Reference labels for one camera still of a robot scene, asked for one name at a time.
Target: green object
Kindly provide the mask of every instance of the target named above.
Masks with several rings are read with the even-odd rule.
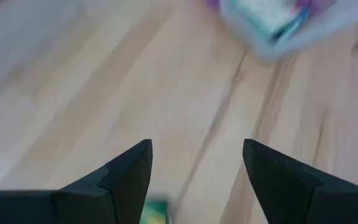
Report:
[[[168,202],[166,200],[146,200],[140,224],[168,224]]]
[[[265,39],[276,43],[288,40],[304,23],[307,8],[295,7],[283,0],[231,0]]]

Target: wooden floor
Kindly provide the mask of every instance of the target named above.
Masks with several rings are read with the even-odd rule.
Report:
[[[0,75],[0,189],[58,189],[145,138],[177,224],[266,223],[245,138],[358,184],[358,24],[262,62],[195,0],[72,3]]]

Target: purple packaging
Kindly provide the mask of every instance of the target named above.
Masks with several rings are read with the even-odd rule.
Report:
[[[311,13],[321,12],[331,7],[336,0],[298,0],[297,6],[308,7]]]
[[[206,2],[214,9],[219,9],[219,0],[206,0]]]

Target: blurry package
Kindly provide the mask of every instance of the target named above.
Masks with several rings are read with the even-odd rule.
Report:
[[[274,60],[358,21],[358,0],[221,0],[222,18],[260,58]]]
[[[206,0],[206,2],[213,8],[219,8],[219,0]]]
[[[169,203],[162,199],[147,199],[144,203],[140,224],[169,224]]]

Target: wood grain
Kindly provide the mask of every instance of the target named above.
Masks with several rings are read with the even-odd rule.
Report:
[[[245,138],[358,184],[358,24],[262,62],[201,1],[73,3],[0,68],[0,189],[58,189],[145,138],[175,223],[266,223]]]

